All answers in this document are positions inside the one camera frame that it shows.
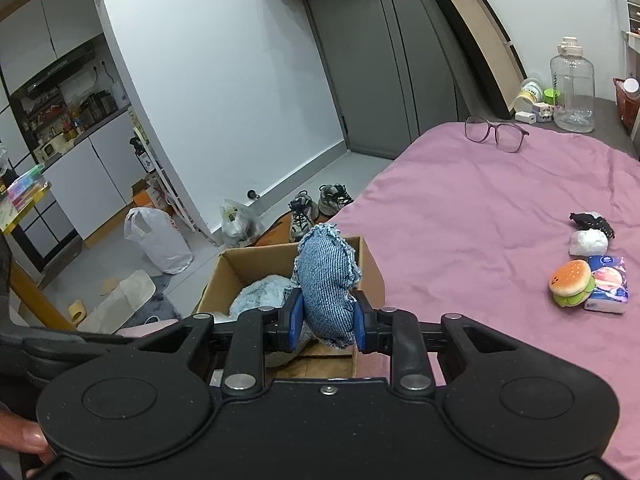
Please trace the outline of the person's left hand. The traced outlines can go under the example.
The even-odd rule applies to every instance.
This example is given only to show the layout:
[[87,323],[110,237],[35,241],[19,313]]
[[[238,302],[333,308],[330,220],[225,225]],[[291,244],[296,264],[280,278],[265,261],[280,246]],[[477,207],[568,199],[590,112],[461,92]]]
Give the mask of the person's left hand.
[[36,422],[21,418],[5,408],[0,414],[0,444],[4,450],[38,456],[45,465],[55,458]]

